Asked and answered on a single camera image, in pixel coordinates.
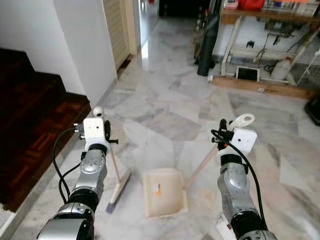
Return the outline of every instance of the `dustpan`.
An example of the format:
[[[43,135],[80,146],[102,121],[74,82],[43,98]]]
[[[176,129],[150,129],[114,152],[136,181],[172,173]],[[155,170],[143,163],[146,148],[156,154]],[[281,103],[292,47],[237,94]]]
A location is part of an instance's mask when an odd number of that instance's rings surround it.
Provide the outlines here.
[[[148,218],[168,217],[188,211],[182,172],[160,168],[143,175],[144,212]]]

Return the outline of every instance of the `wooden door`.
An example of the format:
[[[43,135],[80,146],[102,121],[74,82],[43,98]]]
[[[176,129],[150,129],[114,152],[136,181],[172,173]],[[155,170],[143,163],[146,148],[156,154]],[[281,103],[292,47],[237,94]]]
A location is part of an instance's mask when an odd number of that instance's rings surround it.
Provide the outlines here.
[[[125,0],[103,0],[113,58],[117,70],[130,54],[124,1]]]

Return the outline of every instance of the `dustpan handle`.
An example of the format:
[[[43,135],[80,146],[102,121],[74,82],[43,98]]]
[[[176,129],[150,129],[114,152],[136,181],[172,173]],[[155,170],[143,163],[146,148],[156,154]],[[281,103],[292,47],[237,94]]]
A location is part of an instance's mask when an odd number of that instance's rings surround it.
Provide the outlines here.
[[[198,166],[198,168],[195,170],[195,172],[193,173],[193,175],[190,177],[190,179],[188,180],[188,182],[183,186],[184,190],[187,190],[190,185],[196,180],[196,178],[198,177],[198,175],[200,174],[200,172],[206,167],[206,165],[209,163],[209,161],[216,156],[218,152],[218,148],[217,146],[214,146],[211,151],[207,154],[207,156],[203,159],[203,161],[200,163],[200,165]]]

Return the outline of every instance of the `wooden shelf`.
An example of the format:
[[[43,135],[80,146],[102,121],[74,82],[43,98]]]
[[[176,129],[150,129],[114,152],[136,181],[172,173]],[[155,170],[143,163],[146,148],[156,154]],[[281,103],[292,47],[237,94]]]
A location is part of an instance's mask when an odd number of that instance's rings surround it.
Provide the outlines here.
[[[257,18],[266,18],[279,21],[288,21],[296,23],[317,24],[320,25],[320,17],[302,16],[293,13],[275,12],[275,11],[246,11],[246,10],[222,10],[221,23],[235,24],[239,16],[251,16]]]
[[[319,91],[298,86],[280,85],[276,83],[256,82],[228,77],[214,77],[213,85],[230,89],[249,90],[258,93],[275,94],[301,99],[313,99],[319,95]]]

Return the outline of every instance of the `wooden baseboard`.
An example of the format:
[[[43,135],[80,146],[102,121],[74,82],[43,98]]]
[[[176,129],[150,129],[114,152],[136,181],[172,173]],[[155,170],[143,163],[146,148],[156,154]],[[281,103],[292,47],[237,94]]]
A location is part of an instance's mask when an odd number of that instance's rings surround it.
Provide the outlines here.
[[[218,87],[250,90],[254,92],[275,94],[301,99],[313,99],[320,94],[319,91],[297,86],[269,84],[264,82],[256,82],[227,77],[214,77],[212,83],[213,85]]]

